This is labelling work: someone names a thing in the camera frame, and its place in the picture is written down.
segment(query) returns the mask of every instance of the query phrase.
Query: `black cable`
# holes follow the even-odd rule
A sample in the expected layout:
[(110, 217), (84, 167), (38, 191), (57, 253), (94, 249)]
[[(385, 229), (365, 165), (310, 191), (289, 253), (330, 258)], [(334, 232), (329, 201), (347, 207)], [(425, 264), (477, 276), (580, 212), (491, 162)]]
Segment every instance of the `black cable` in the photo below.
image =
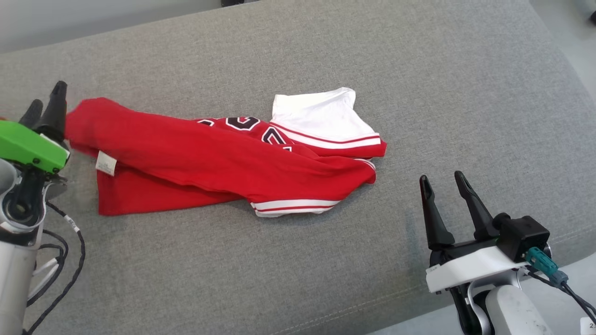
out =
[(51, 237), (54, 237), (56, 240), (58, 240), (58, 241), (60, 241), (60, 243), (62, 243), (62, 245), (64, 246), (64, 258), (66, 258), (66, 256), (69, 255), (69, 244), (66, 243), (66, 240), (62, 236), (56, 234), (53, 231), (49, 231), (47, 229), (44, 229), (44, 234), (50, 235)]
[(45, 292), (49, 289), (49, 287), (52, 286), (52, 284), (56, 281), (56, 279), (58, 279), (58, 276), (62, 273), (62, 269), (64, 268), (66, 256), (69, 254), (69, 245), (68, 243), (66, 243), (66, 240), (62, 236), (46, 229), (44, 229), (44, 234), (48, 234), (51, 237), (54, 237), (56, 240), (60, 241), (60, 243), (62, 243), (62, 245), (64, 246), (64, 250), (60, 251), (60, 259), (58, 260), (58, 268), (56, 269), (56, 272), (52, 275), (48, 282), (45, 283), (44, 287), (41, 290), (39, 290), (39, 292), (32, 296), (31, 299), (27, 300), (27, 307), (34, 304), (41, 296), (43, 296)]
[[(551, 283), (549, 280), (547, 280), (547, 279), (544, 279), (544, 278), (540, 277), (539, 275), (537, 275), (537, 274), (535, 274), (535, 273), (533, 273), (533, 272), (530, 272), (530, 273), (528, 273), (528, 275), (529, 275), (530, 277), (534, 278), (534, 279), (537, 279), (537, 280), (539, 280), (539, 281), (542, 281), (543, 283), (545, 283), (546, 285), (549, 285), (550, 287), (553, 287), (553, 288), (555, 288), (555, 289), (558, 289), (558, 287), (557, 287), (557, 286), (555, 286), (555, 284)], [(567, 294), (568, 296), (570, 296), (570, 297), (573, 297), (573, 296), (571, 295), (571, 293), (569, 293), (569, 292), (568, 292), (568, 291), (566, 291), (565, 289), (560, 289), (560, 290), (561, 290), (563, 293)], [(582, 299), (580, 296), (578, 296), (578, 298), (579, 298), (579, 299), (582, 301), (582, 303), (583, 303), (584, 305), (586, 305), (586, 307), (588, 307), (589, 309), (591, 309), (591, 310), (594, 312), (594, 315), (596, 315), (596, 308), (594, 308), (594, 306), (592, 306), (592, 305), (591, 305), (589, 302), (587, 302), (587, 301), (583, 300), (583, 299)]]
[(576, 295), (575, 292), (564, 281), (561, 283), (561, 286), (563, 287), (563, 289), (565, 289), (565, 291), (567, 291), (569, 293), (569, 295), (572, 298), (575, 299), (575, 301), (583, 309), (583, 311), (586, 312), (586, 314), (588, 314), (588, 316), (590, 317), (590, 319), (592, 320), (592, 322), (594, 322), (594, 324), (596, 324), (596, 315), (590, 313), (588, 307), (583, 302), (584, 300), (582, 298), (580, 298), (578, 295)]
[(58, 251), (60, 251), (59, 257), (64, 256), (64, 248), (62, 248), (62, 246), (59, 246), (57, 244), (52, 244), (52, 243), (42, 244), (41, 246), (39, 246), (39, 250), (41, 250), (41, 249), (58, 249)]
[(53, 209), (56, 213), (60, 214), (60, 216), (65, 217), (66, 213), (64, 213), (62, 210), (60, 210), (60, 208), (56, 207), (56, 205), (54, 205), (51, 202), (46, 201), (45, 203), (48, 207), (50, 207), (51, 209)]
[(54, 283), (54, 281), (62, 273), (62, 269), (64, 268), (64, 263), (66, 261), (66, 258), (64, 257), (64, 249), (57, 244), (51, 244), (51, 243), (42, 244), (41, 246), (39, 246), (39, 250), (41, 250), (41, 249), (58, 249), (58, 251), (60, 252), (58, 257), (56, 257), (56, 261), (58, 262), (58, 268), (56, 269), (56, 272), (52, 275), (52, 277), (48, 280), (48, 282), (45, 283), (45, 285), (38, 291), (38, 293), (36, 293), (34, 296), (31, 297), (31, 299), (29, 299), (27, 301), (27, 307), (32, 305), (42, 295), (44, 295), (44, 293), (49, 289), (49, 287)]
[[(64, 217), (66, 219), (66, 216), (67, 216), (66, 213), (62, 212), (60, 209), (58, 209), (56, 206), (54, 206), (53, 204), (51, 204), (49, 202), (47, 202), (46, 204), (51, 209), (55, 210), (58, 214), (62, 215), (62, 217)], [(41, 324), (41, 322), (43, 322), (43, 320), (48, 316), (48, 314), (52, 310), (54, 310), (56, 305), (70, 291), (70, 288), (73, 287), (77, 278), (79, 278), (79, 274), (80, 274), (81, 270), (83, 270), (83, 264), (85, 263), (85, 240), (83, 239), (83, 234), (81, 234), (80, 230), (78, 230), (78, 228), (76, 228), (76, 225), (74, 224), (74, 222), (71, 222), (71, 224), (73, 225), (73, 228), (77, 232), (76, 234), (79, 237), (79, 241), (80, 241), (79, 266), (74, 271), (73, 278), (70, 280), (70, 282), (68, 284), (66, 284), (62, 293), (58, 297), (56, 297), (56, 299), (54, 299), (54, 301), (51, 303), (51, 305), (39, 316), (37, 321), (35, 321), (35, 323), (31, 326), (31, 328), (29, 328), (29, 331), (28, 331), (29, 335), (33, 334), (33, 332), (35, 331), (35, 329), (37, 329), (37, 327)]]

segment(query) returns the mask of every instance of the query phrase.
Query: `white sleeve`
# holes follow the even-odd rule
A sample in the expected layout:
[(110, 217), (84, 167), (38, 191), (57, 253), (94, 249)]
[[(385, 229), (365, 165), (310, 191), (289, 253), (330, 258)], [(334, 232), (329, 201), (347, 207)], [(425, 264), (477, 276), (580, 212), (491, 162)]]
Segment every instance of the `white sleeve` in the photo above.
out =
[(275, 96), (271, 124), (295, 142), (325, 149), (380, 145), (378, 133), (354, 111), (356, 92), (334, 91)]

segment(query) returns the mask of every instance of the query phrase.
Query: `gray fabric surface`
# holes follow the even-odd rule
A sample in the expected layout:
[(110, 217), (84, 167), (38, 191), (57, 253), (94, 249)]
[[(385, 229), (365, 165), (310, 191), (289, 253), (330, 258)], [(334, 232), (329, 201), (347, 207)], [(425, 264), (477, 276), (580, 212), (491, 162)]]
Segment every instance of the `gray fabric surface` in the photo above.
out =
[(549, 228), (560, 264), (596, 252), (594, 103), (523, 1), (263, 1), (3, 54), (0, 73), (13, 119), (59, 79), (70, 108), (103, 96), (187, 118), (268, 119), (274, 94), (347, 86), (389, 144), (376, 184), (278, 219), (245, 201), (99, 217), (94, 162), (74, 153), (57, 204), (88, 259), (39, 334), (362, 334), (445, 306), (425, 288), (422, 173), (459, 241), (456, 169), (493, 214)]

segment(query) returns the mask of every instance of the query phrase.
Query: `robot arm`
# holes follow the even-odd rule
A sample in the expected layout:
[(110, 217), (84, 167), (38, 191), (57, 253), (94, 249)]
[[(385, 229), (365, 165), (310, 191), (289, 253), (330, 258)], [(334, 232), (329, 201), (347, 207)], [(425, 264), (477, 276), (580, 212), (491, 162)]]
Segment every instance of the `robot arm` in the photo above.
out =
[(43, 114), (34, 100), (18, 123), (0, 120), (0, 334), (23, 332), (46, 201), (65, 189), (66, 87), (56, 84)]
[[(420, 178), (431, 250), (426, 271), (430, 292), (451, 293), (465, 335), (552, 334), (519, 283), (520, 274), (534, 277), (534, 272), (542, 271), (549, 285), (575, 295), (568, 290), (567, 275), (551, 260), (549, 231), (530, 216), (511, 219), (501, 213), (493, 218), (462, 172), (456, 171), (455, 180), (475, 227), (474, 240), (463, 243), (455, 243), (445, 228), (430, 182), (424, 175)], [(596, 319), (588, 311), (593, 309), (589, 303), (576, 300)]]

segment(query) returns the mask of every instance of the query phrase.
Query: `teal connector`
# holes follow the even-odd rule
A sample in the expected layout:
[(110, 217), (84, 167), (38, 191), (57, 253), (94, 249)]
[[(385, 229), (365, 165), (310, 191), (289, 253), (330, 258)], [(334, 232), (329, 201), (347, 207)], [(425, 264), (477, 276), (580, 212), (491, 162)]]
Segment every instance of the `teal connector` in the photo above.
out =
[(530, 263), (538, 271), (542, 271), (548, 278), (551, 278), (558, 270), (557, 264), (537, 247), (531, 247), (527, 251), (526, 262)]

